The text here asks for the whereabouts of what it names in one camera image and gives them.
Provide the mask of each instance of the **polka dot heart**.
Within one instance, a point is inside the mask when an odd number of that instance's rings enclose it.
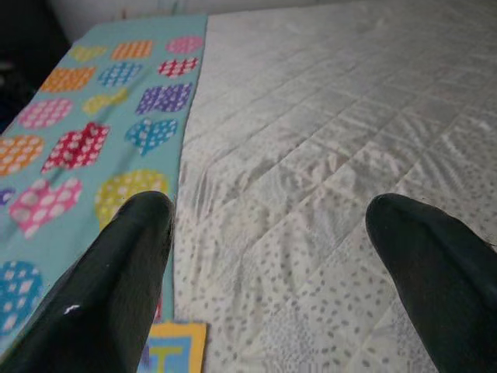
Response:
[[[101,109],[109,105],[117,105],[127,99],[127,90],[122,88],[115,95],[96,95],[86,100],[83,111],[88,115],[97,114]]]
[[[168,78],[174,79],[193,71],[193,69],[195,69],[198,63],[199,63],[198,58],[186,58],[184,60],[164,61],[158,67],[158,73],[160,75],[165,75]]]
[[[94,164],[99,157],[109,128],[88,123],[83,131],[71,131],[59,138],[41,172],[54,167],[77,169]]]
[[[98,82],[106,88],[125,85],[140,72],[142,67],[141,64],[133,62],[120,62],[102,71]]]
[[[38,136],[20,135],[0,138],[0,176],[17,173],[43,151],[43,139]]]
[[[34,265],[10,261],[0,267],[0,336],[8,336],[38,305],[42,278]]]
[[[46,99],[28,105],[19,115],[19,122],[25,128],[38,129],[53,126],[63,120],[72,109],[69,99]]]
[[[141,115],[153,110],[164,113],[180,111],[188,103],[192,89],[192,83],[147,88],[135,112]]]
[[[164,194],[169,191],[166,176],[149,169],[115,176],[107,180],[96,193],[95,210],[99,218],[100,229],[104,229],[128,198],[136,193],[157,190]]]
[[[56,190],[48,181],[38,179],[10,206],[9,214],[31,238],[43,225],[73,208],[82,191],[82,182],[71,178]]]
[[[95,71],[96,68],[55,68],[40,90],[53,93],[77,91],[88,84]]]
[[[165,49],[171,53],[188,54],[201,48],[203,45],[202,37],[178,37],[171,40]]]
[[[135,40],[129,43],[121,43],[112,53],[112,59],[146,58],[150,56],[153,44],[152,40]]]
[[[178,130],[176,119],[152,122],[145,118],[132,126],[125,135],[125,139],[139,149],[141,155],[146,155],[150,150],[164,144]]]
[[[7,205],[13,197],[16,190],[14,188],[5,188],[0,190],[0,207]]]
[[[88,62],[93,58],[100,57],[106,52],[106,47],[83,47],[82,45],[75,45],[69,51],[69,55],[78,62]]]

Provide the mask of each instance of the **purple heart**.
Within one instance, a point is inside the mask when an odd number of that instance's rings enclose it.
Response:
[[[5,206],[15,193],[16,190],[14,188],[0,190],[0,206]]]
[[[188,103],[192,89],[193,83],[147,88],[141,97],[136,113],[142,115],[152,110],[164,113],[180,111]]]

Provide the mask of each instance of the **white quilted bedspread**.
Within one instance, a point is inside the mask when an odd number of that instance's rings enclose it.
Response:
[[[394,191],[497,243],[496,93],[492,1],[211,16],[175,247],[206,371],[435,371],[364,213]]]

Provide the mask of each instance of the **white wall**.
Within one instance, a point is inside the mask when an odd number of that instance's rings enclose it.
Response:
[[[316,0],[49,0],[49,3],[72,42],[95,24],[117,19],[310,5]]]

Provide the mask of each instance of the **yellow heart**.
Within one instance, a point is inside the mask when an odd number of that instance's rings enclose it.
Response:
[[[157,190],[167,194],[169,182],[164,175],[157,171],[137,169],[115,176],[102,184],[95,195],[95,209],[100,229],[104,229],[109,224],[119,207],[128,198],[147,190]]]
[[[106,47],[83,47],[81,45],[76,45],[69,51],[69,55],[76,61],[87,62],[93,58],[101,56],[106,52]]]
[[[83,111],[88,115],[96,114],[105,106],[116,105],[127,99],[127,90],[122,88],[114,96],[97,95],[90,97],[83,105]]]

